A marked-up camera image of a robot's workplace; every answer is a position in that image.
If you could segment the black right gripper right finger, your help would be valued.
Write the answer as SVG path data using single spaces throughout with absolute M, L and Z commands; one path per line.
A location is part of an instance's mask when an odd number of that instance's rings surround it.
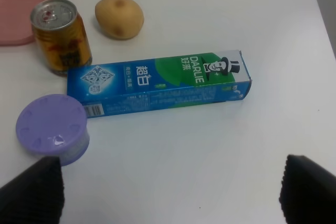
M 303 155 L 288 155 L 279 202 L 286 223 L 335 223 L 335 175 Z

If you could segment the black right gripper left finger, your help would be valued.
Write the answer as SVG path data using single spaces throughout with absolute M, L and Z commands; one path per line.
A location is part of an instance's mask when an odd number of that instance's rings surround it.
M 1 223 L 60 223 L 64 204 L 60 159 L 47 156 L 1 187 Z

